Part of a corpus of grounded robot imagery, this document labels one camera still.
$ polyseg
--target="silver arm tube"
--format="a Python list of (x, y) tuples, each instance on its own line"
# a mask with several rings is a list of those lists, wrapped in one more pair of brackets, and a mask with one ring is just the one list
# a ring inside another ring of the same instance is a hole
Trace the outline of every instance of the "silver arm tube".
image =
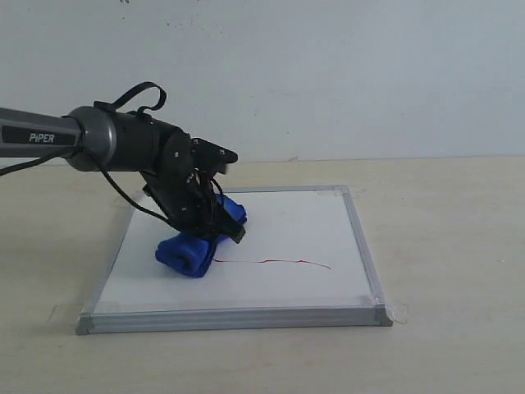
[(0, 108), (0, 158), (40, 158), (79, 143), (75, 119)]

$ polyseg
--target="table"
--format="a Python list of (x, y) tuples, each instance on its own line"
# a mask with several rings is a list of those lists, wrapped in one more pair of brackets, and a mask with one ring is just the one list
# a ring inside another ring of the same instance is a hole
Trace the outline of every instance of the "table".
[(235, 165), (224, 186), (348, 185), (400, 323), (87, 337), (75, 320), (121, 200), (69, 167), (5, 176), (0, 392), (522, 392), (524, 170), (520, 157)]

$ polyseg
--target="whiteboard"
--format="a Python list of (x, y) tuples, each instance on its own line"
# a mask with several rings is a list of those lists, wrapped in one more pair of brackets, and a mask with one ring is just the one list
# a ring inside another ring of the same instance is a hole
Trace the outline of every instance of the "whiteboard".
[[(135, 211), (113, 270), (95, 307), (97, 314), (361, 305), (372, 296), (345, 202), (337, 190), (234, 193), (248, 221), (240, 244), (224, 241), (200, 279), (187, 278), (156, 261), (170, 227)], [(158, 209), (143, 197), (146, 208)], [(306, 259), (307, 263), (250, 263)]]

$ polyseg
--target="robotic arm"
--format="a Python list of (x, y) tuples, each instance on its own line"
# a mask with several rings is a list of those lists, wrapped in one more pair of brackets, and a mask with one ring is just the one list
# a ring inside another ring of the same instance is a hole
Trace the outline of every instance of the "robotic arm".
[[(160, 91), (156, 105), (117, 111), (150, 88)], [(214, 179), (237, 162), (237, 154), (145, 113), (160, 109), (166, 97), (162, 88), (144, 82), (114, 103), (94, 102), (64, 117), (0, 108), (0, 157), (36, 158), (0, 169), (0, 176), (64, 158), (76, 170), (101, 172), (130, 204), (178, 231), (205, 240), (223, 235), (239, 243), (244, 228), (224, 209), (224, 196)], [(165, 216), (137, 205), (109, 172), (139, 172), (146, 183), (144, 192)]]

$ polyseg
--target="blue towel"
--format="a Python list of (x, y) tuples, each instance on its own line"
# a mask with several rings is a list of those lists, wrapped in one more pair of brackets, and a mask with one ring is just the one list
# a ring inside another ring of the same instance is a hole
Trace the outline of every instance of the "blue towel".
[[(217, 196), (217, 199), (220, 203), (221, 196)], [(239, 223), (246, 222), (246, 211), (242, 205), (225, 196), (224, 208)], [(219, 236), (214, 241), (205, 241), (181, 232), (173, 238), (160, 242), (155, 258), (187, 277), (203, 277), (210, 268), (217, 246), (227, 238), (227, 236)]]

